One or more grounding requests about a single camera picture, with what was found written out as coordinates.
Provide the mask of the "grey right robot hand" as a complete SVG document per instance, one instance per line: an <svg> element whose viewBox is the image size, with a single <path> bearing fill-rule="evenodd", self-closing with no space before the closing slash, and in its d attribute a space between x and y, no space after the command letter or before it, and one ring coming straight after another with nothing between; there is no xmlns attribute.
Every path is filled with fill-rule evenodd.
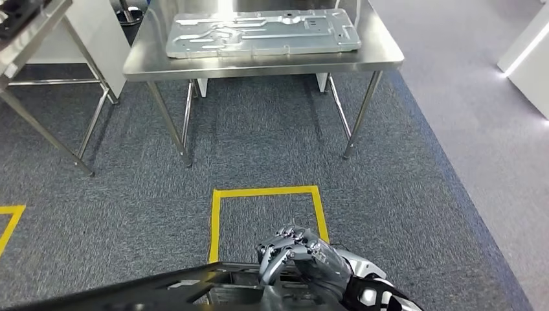
<svg viewBox="0 0 549 311"><path fill-rule="evenodd" d="M256 247L259 282L273 285L282 270L294 264L312 291L333 302L342 301L353 275L350 264L311 229L291 224Z"/></svg>

